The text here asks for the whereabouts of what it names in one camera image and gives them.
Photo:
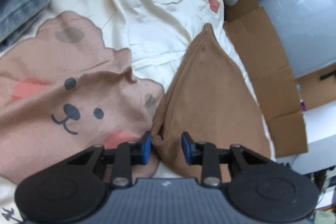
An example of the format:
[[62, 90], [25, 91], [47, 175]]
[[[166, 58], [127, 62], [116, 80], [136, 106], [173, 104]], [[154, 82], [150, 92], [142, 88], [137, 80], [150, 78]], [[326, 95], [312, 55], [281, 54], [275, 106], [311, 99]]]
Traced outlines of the brown cardboard sheet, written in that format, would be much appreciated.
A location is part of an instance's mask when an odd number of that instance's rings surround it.
[[296, 82], [278, 34], [257, 0], [227, 8], [224, 28], [252, 82], [277, 157], [307, 152]]

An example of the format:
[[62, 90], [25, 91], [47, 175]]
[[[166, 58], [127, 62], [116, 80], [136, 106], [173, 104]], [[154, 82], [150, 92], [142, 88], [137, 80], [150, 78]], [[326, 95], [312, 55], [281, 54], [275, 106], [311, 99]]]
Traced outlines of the cream bear print bedsheet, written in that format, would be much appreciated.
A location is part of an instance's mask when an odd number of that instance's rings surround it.
[[21, 223], [24, 178], [149, 130], [206, 23], [252, 89], [223, 22], [223, 0], [51, 0], [13, 45], [1, 43], [1, 223]]

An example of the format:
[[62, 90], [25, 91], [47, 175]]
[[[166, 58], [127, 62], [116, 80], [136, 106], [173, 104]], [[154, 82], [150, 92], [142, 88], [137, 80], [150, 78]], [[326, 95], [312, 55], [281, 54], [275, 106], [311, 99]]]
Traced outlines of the brown printed t-shirt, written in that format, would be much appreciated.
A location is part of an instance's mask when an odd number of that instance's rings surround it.
[[201, 167], [188, 165], [181, 135], [228, 149], [241, 144], [272, 156], [262, 113], [237, 64], [223, 51], [212, 25], [191, 42], [171, 85], [158, 105], [151, 129], [161, 160], [182, 177], [201, 178]]

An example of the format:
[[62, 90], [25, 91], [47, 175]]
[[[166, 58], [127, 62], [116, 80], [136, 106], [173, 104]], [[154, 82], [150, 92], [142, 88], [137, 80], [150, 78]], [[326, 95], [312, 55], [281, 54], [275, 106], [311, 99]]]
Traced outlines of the white curved board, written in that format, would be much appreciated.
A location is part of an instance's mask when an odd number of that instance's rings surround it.
[[280, 157], [278, 163], [288, 163], [300, 174], [313, 173], [335, 166], [335, 102], [305, 113], [308, 152]]

